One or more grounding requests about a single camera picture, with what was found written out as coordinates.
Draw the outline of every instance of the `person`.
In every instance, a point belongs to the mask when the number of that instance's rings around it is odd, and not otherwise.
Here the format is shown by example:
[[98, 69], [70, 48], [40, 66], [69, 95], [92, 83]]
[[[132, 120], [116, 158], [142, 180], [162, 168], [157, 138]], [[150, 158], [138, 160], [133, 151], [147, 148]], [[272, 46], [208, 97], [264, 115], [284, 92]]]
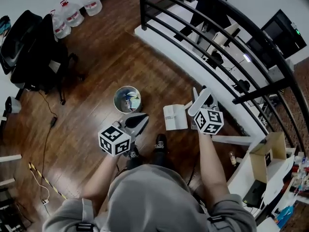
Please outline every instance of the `person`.
[[[112, 182], [119, 156], [107, 155], [85, 185], [81, 198], [65, 200], [44, 223], [43, 231], [255, 232], [255, 220], [242, 207], [240, 196], [228, 191], [211, 137], [200, 134], [199, 146], [207, 210], [172, 170], [167, 139], [160, 134], [152, 164], [142, 165], [135, 148], [129, 153], [127, 171]], [[108, 212], [99, 214], [107, 195]]]

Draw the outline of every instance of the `black patch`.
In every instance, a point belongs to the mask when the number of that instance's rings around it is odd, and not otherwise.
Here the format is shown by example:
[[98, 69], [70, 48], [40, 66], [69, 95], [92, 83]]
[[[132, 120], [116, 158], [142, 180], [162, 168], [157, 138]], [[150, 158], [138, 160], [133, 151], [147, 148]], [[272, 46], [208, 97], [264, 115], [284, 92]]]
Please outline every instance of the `black patch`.
[[104, 132], [101, 133], [104, 137], [106, 137], [111, 142], [114, 142], [119, 138], [123, 133], [116, 129], [114, 126], [107, 128]]
[[206, 119], [204, 118], [204, 116], [202, 115], [201, 111], [199, 111], [198, 115], [195, 118], [195, 123], [197, 124], [197, 126], [199, 127], [199, 129], [201, 130], [203, 128], [203, 126], [206, 124]]
[[210, 122], [222, 123], [220, 113], [216, 111], [207, 110]]
[[94, 225], [91, 223], [78, 223], [76, 224], [76, 231], [78, 232], [92, 232]]
[[115, 145], [115, 155], [119, 155], [122, 152], [126, 151], [129, 149], [130, 145], [129, 145], [130, 140], [127, 139], [126, 141], [123, 141], [121, 143], [118, 143]]
[[212, 124], [209, 124], [206, 128], [205, 128], [205, 130], [204, 130], [204, 132], [205, 133], [213, 133], [213, 134], [215, 134], [217, 131], [218, 131], [218, 129], [221, 127], [221, 125], [212, 125]]
[[104, 140], [104, 138], [100, 137], [100, 145], [106, 152], [112, 154], [112, 145], [106, 140]]

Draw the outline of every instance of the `white cube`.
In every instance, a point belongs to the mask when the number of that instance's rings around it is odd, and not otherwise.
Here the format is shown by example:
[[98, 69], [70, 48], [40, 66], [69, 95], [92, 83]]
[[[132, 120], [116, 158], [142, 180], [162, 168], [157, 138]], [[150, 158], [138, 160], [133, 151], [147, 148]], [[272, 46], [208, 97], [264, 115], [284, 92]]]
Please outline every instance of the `white cube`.
[[98, 132], [98, 144], [114, 157], [130, 149], [131, 136], [110, 125]]
[[203, 134], [215, 135], [224, 125], [222, 112], [205, 108], [200, 108], [194, 121], [197, 129]]

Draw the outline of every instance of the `small bottle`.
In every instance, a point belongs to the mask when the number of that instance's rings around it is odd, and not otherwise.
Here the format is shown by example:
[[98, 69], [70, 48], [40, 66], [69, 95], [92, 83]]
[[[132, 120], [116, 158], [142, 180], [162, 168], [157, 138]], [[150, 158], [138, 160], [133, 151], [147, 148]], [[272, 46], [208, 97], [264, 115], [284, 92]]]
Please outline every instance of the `small bottle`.
[[102, 10], [102, 3], [100, 0], [81, 0], [81, 1], [89, 16], [96, 15]]
[[234, 155], [233, 151], [230, 151], [228, 154], [229, 154], [229, 156], [230, 156], [232, 165], [233, 165], [233, 166], [236, 166], [237, 161], [236, 161], [236, 158], [235, 158], [235, 155]]

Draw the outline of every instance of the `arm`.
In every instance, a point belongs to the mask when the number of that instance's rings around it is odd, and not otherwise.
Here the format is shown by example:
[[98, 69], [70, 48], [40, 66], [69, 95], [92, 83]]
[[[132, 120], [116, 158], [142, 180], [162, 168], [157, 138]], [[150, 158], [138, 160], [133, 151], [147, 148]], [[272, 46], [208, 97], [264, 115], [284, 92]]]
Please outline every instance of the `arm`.
[[209, 135], [199, 134], [199, 148], [201, 176], [209, 214], [224, 218], [230, 231], [255, 232], [255, 220], [242, 207], [240, 196], [229, 193], [222, 164]]
[[107, 196], [119, 157], [107, 155], [84, 187], [81, 198], [92, 201], [96, 214]]
[[199, 133], [199, 150], [202, 182], [208, 208], [229, 194], [225, 174], [210, 135]]
[[[81, 198], [92, 201], [98, 213], [110, 188], [119, 156], [107, 155], [84, 187]], [[68, 199], [43, 225], [44, 232], [75, 232], [76, 224], [83, 220], [82, 199]]]

